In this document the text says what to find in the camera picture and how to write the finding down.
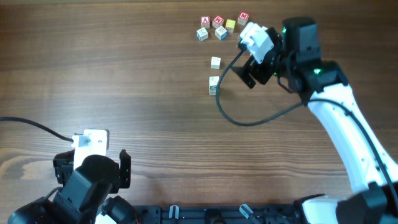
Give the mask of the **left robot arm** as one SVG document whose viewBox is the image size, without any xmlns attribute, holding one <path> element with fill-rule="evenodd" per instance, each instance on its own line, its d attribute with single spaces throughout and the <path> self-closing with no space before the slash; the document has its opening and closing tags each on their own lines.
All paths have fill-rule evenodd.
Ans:
<svg viewBox="0 0 398 224">
<path fill-rule="evenodd" d="M 75 151 L 57 154 L 53 168 L 60 187 L 17 209 L 8 223 L 139 223 L 139 212 L 120 196 L 108 198 L 131 183 L 131 157 L 123 149 L 120 163 L 101 155 L 84 158 Z"/>
</svg>

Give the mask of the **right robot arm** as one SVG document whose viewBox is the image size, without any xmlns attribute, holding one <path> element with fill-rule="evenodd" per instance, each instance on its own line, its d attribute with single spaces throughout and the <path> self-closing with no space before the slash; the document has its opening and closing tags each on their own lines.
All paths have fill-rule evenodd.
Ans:
<svg viewBox="0 0 398 224">
<path fill-rule="evenodd" d="M 317 23 L 309 17 L 283 22 L 282 32 L 249 22 L 239 48 L 249 60 L 234 71 L 249 87 L 284 78 L 284 89 L 321 122 L 343 161 L 352 196 L 326 195 L 298 202 L 305 223 L 396 223 L 397 163 L 362 115 L 349 81 L 334 61 L 322 59 Z"/>
</svg>

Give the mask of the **white block red side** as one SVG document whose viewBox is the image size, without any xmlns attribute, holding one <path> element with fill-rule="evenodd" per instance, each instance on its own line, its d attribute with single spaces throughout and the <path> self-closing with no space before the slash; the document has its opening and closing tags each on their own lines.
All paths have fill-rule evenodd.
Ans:
<svg viewBox="0 0 398 224">
<path fill-rule="evenodd" d="M 220 79 L 219 76 L 213 76 L 213 77 L 209 78 L 209 90 L 210 91 L 216 90 L 219 79 Z"/>
</svg>

